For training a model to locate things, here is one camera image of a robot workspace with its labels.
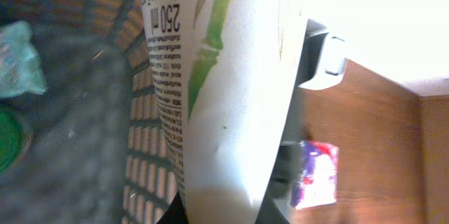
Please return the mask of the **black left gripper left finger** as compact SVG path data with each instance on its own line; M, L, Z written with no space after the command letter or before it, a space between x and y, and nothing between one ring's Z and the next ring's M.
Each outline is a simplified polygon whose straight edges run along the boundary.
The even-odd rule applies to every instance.
M189 224L180 193L177 192L168 210L156 222L156 224Z

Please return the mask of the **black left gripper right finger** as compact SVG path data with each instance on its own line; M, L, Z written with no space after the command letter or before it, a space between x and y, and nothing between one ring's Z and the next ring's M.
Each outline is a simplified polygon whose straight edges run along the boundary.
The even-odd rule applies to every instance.
M295 88L274 168L255 221L257 224L290 222L292 190L294 184L299 182L302 168L300 157L301 112L302 98L300 91Z

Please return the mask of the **pink purple snack packet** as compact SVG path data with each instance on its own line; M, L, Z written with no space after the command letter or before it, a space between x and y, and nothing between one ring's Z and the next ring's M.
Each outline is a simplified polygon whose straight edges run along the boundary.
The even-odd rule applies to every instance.
M339 147L310 140L300 146L302 167L299 181L292 186L290 206L299 210L334 204Z

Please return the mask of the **white lotion tube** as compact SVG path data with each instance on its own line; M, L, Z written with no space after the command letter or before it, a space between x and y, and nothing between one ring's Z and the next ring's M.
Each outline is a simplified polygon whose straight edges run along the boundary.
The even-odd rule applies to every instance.
M169 157L190 223L254 223L307 21L299 0L141 0Z

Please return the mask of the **green lid jar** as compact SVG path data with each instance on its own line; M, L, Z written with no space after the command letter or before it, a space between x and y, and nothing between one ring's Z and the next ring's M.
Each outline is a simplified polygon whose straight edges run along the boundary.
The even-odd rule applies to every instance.
M24 114L12 107L1 106L1 172L12 169L32 146L33 128Z

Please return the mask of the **light green wipes packet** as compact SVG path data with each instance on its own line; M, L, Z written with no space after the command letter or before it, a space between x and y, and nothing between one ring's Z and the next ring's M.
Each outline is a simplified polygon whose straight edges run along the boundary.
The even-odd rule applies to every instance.
M24 93L43 95L48 89L31 38L25 21L1 26L1 99Z

